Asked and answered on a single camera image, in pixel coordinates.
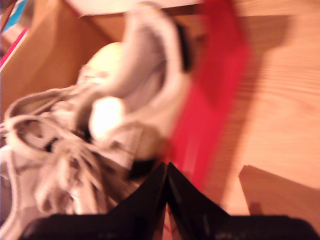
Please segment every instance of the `white paper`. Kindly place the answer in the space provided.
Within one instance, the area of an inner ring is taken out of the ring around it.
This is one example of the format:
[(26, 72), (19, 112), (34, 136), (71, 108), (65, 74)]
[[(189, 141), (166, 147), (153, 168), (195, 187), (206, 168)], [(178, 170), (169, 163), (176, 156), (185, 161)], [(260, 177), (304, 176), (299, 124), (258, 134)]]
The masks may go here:
[[(123, 13), (141, 0), (65, 0), (81, 16)], [(199, 0), (151, 0), (163, 8), (197, 4)]]

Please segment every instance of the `red object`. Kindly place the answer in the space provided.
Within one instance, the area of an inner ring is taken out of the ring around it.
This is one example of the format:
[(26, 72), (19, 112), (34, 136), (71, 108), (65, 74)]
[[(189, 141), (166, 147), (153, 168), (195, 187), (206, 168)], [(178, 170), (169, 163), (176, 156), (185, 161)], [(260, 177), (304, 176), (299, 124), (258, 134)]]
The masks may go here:
[(205, 54), (167, 158), (181, 172), (192, 173), (190, 180), (198, 189), (217, 152), (249, 52), (230, 0), (205, 0), (201, 7), (208, 30)]
[(16, 40), (12, 43), (12, 45), (9, 47), (8, 51), (4, 54), (3, 58), (1, 58), (0, 60), (0, 66), (2, 66), (6, 60), (8, 59), (8, 57), (11, 55), (11, 53), (14, 51), (14, 49), (16, 48), (16, 46), (18, 45), (18, 43), (20, 42), (20, 40), (22, 39), (22, 37), (25, 35), (25, 33), (29, 30), (29, 28), (25, 28), (20, 34), (19, 36), (16, 38)]

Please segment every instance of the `box flap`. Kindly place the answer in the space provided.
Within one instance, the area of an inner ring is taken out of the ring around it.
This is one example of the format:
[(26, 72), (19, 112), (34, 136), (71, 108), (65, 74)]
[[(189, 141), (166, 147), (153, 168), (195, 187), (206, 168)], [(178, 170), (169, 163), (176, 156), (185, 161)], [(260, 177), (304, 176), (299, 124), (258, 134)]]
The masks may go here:
[(113, 42), (60, 0), (35, 0), (27, 38), (1, 70), (1, 121), (23, 96), (76, 83), (81, 66)]
[[(87, 15), (105, 15), (117, 14), (128, 11), (132, 4), (141, 2), (141, 0), (65, 0), (72, 6), (80, 16)], [(200, 0), (151, 0), (163, 8), (172, 8), (178, 6), (193, 5)]]

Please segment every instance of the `blue object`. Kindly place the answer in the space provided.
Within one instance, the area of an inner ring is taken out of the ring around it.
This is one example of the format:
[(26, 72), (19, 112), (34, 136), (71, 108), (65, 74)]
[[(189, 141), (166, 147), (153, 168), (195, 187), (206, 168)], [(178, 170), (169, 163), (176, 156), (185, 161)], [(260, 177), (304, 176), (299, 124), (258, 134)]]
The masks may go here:
[(14, 12), (14, 14), (12, 14), (9, 17), (8, 22), (6, 23), (6, 25), (3, 29), (3, 32), (7, 31), (10, 27), (15, 25), (19, 21), (22, 12), (25, 9), (26, 3), (27, 3), (27, 0), (23, 0), (23, 1), (19, 2), (17, 6), (14, 6), (13, 11), (15, 10), (15, 12)]

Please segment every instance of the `wood grain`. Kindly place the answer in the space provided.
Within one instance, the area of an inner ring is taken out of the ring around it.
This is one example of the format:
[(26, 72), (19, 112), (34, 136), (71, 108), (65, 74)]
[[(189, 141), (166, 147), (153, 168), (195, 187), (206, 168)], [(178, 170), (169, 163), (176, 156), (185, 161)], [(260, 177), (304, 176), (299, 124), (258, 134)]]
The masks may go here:
[(204, 193), (232, 215), (258, 206), (320, 233), (320, 1), (235, 5), (252, 56)]

